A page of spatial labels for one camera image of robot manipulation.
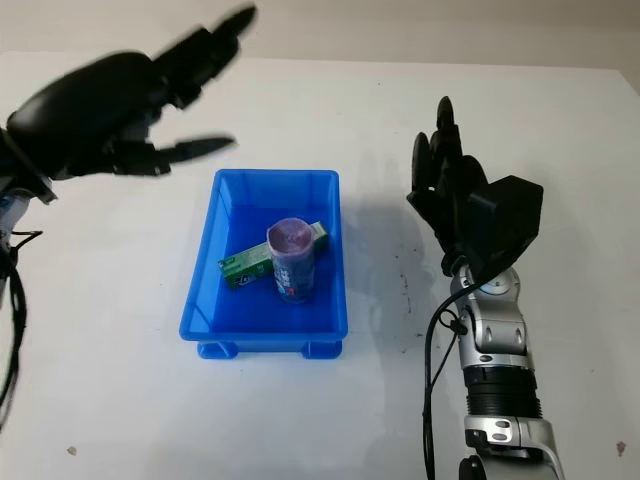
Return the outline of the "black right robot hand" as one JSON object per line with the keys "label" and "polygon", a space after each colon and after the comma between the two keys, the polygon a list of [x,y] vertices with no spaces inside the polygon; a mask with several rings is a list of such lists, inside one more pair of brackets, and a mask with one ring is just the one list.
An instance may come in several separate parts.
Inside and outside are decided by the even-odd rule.
{"label": "black right robot hand", "polygon": [[451,277],[466,262],[464,222],[470,194],[487,183],[480,163],[462,152],[459,127],[449,97],[437,108],[436,130],[417,134],[407,201],[432,228],[444,252],[443,273]]}

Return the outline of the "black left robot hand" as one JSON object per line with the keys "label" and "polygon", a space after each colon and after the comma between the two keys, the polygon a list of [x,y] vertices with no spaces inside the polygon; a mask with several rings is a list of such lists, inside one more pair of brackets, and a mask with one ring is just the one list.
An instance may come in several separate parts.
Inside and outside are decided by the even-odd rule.
{"label": "black left robot hand", "polygon": [[56,197],[54,181],[101,173],[163,176],[176,163],[233,145],[230,136],[213,136],[157,148],[149,131],[165,106],[188,108],[234,60],[256,14],[247,4],[154,57],[112,53],[32,95],[1,130],[2,196],[48,204]]}

